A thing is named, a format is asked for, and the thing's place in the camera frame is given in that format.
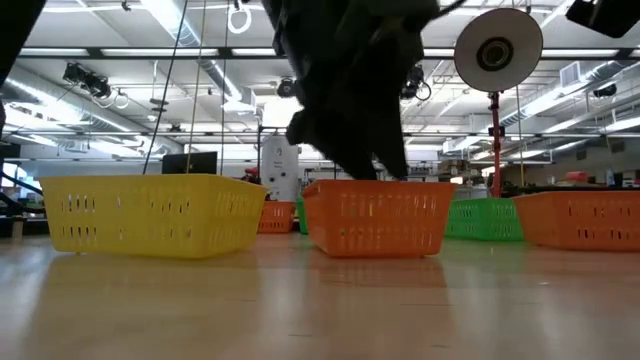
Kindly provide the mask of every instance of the basket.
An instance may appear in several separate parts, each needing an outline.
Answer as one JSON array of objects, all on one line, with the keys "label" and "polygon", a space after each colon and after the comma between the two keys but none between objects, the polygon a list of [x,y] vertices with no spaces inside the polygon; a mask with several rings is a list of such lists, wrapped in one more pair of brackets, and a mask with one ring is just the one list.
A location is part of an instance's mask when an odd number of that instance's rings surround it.
[{"label": "basket", "polygon": [[304,211],[304,198],[298,198],[296,201],[296,209],[298,210],[298,221],[300,223],[300,233],[308,234],[307,228],[307,213]]},{"label": "basket", "polygon": [[319,180],[304,192],[311,240],[334,257],[437,254],[454,184]]},{"label": "basket", "polygon": [[256,240],[266,189],[215,175],[40,180],[53,246],[65,252],[205,258]]},{"label": "basket", "polygon": [[490,241],[522,241],[522,228],[511,199],[454,200],[447,237]]},{"label": "basket", "polygon": [[267,201],[262,209],[260,234],[286,234],[293,228],[293,209],[291,201]]},{"label": "basket", "polygon": [[514,198],[527,241],[570,250],[640,251],[640,192],[559,191]]}]

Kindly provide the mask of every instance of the green basket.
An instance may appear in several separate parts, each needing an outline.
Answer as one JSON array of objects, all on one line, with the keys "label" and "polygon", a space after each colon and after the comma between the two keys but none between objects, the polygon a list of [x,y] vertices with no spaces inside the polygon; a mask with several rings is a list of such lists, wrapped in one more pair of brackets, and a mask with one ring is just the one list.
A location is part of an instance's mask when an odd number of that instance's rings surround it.
[{"label": "green basket", "polygon": [[511,199],[452,201],[445,236],[494,241],[524,240],[518,212]]},{"label": "green basket", "polygon": [[308,234],[309,229],[307,228],[307,213],[304,211],[303,198],[298,198],[298,201],[296,201],[296,209],[298,210],[298,221],[300,222],[300,233]]}]

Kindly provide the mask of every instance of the red object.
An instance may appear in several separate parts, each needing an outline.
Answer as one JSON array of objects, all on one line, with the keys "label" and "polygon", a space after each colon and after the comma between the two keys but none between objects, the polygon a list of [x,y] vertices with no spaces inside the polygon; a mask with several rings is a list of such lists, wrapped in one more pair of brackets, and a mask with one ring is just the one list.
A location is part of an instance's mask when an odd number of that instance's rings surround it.
[{"label": "red object", "polygon": [[258,226],[259,234],[286,234],[293,228],[294,203],[292,201],[267,201],[262,208]]},{"label": "red object", "polygon": [[318,180],[304,191],[311,240],[335,257],[440,252],[455,184]]},{"label": "red object", "polygon": [[589,176],[586,172],[583,171],[572,171],[567,173],[567,180],[579,181],[579,182],[587,182],[589,180]]},{"label": "red object", "polygon": [[502,196],[502,183],[500,180],[500,94],[497,92],[490,93],[491,114],[493,115],[493,197],[500,198]]},{"label": "red object", "polygon": [[560,191],[513,198],[527,241],[568,250],[640,251],[639,191]]}]

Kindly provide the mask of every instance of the fluorescent light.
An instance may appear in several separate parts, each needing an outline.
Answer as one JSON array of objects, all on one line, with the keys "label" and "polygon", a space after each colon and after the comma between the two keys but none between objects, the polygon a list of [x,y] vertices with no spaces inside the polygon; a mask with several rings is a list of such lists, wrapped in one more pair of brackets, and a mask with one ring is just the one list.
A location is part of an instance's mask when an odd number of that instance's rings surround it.
[{"label": "fluorescent light", "polygon": [[276,51],[271,48],[245,48],[231,49],[235,56],[276,56]]},{"label": "fluorescent light", "polygon": [[624,129],[628,129],[636,126],[640,126],[640,117],[616,121],[611,125],[607,125],[606,129],[602,128],[600,132],[610,133],[610,132],[620,131],[620,130],[624,130]]},{"label": "fluorescent light", "polygon": [[572,127],[573,125],[579,123],[579,120],[567,120],[567,121],[563,121],[559,124],[555,124],[552,127],[546,129],[543,131],[543,133],[553,133],[553,132],[557,132],[560,130],[564,130],[564,129],[568,129],[570,127]]},{"label": "fluorescent light", "polygon": [[405,146],[407,151],[442,151],[442,145],[436,144],[412,144]]},{"label": "fluorescent light", "polygon": [[560,146],[558,146],[557,148],[555,148],[553,150],[555,150],[555,151],[568,150],[568,149],[571,149],[574,146],[578,146],[578,145],[580,145],[580,144],[582,144],[584,142],[585,142],[585,140],[570,142],[568,144],[560,145]]},{"label": "fluorescent light", "polygon": [[[544,150],[527,150],[527,151],[523,151],[522,152],[522,158],[523,159],[527,159],[530,157],[534,157],[534,156],[538,156],[540,154],[544,153]],[[509,158],[511,159],[520,159],[520,153],[515,153],[511,156],[509,156]]]},{"label": "fluorescent light", "polygon": [[[218,49],[176,49],[176,56],[217,56]],[[173,49],[102,49],[104,56],[173,56]]]},{"label": "fluorescent light", "polygon": [[12,86],[19,88],[22,91],[28,92],[38,100],[42,101],[42,103],[47,107],[48,116],[61,120],[65,123],[79,122],[80,120],[82,120],[82,111],[80,109],[63,101],[58,101],[55,96],[44,91],[32,88],[11,78],[7,78],[6,82],[11,84]]},{"label": "fluorescent light", "polygon": [[13,135],[13,137],[16,139],[31,141],[31,142],[35,142],[35,143],[46,145],[46,146],[53,146],[53,147],[58,146],[58,144],[55,141],[39,135],[29,135],[29,136]]},{"label": "fluorescent light", "polygon": [[489,157],[493,155],[493,153],[491,151],[483,151],[483,152],[479,152],[477,154],[475,154],[473,156],[473,160],[480,160],[480,159],[484,159],[486,157]]},{"label": "fluorescent light", "polygon": [[589,57],[609,57],[618,53],[617,49],[546,49],[542,50],[543,57],[565,57],[565,56],[589,56]]},{"label": "fluorescent light", "polygon": [[140,153],[135,150],[129,149],[121,145],[107,143],[107,142],[92,142],[91,148],[96,149],[98,151],[102,151],[103,153],[122,156],[122,157],[140,156]]},{"label": "fluorescent light", "polygon": [[441,49],[424,49],[424,56],[453,56],[454,49],[441,48]]},{"label": "fluorescent light", "polygon": [[24,48],[19,56],[89,56],[82,48]]},{"label": "fluorescent light", "polygon": [[[507,164],[500,164],[500,168],[503,168],[505,166],[507,166]],[[488,168],[482,169],[482,176],[488,177],[489,174],[493,174],[495,172],[496,172],[496,167],[495,166],[489,166]]]}]

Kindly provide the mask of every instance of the computer monitor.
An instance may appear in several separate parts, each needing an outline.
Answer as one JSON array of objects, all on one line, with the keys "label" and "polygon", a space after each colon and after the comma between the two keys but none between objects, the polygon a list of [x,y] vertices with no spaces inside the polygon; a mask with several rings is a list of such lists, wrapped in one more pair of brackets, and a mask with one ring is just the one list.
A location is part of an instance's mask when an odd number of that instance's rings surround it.
[{"label": "computer monitor", "polygon": [[[163,174],[186,174],[188,154],[165,155],[162,158]],[[189,161],[189,174],[216,174],[218,153],[192,153]]]}]

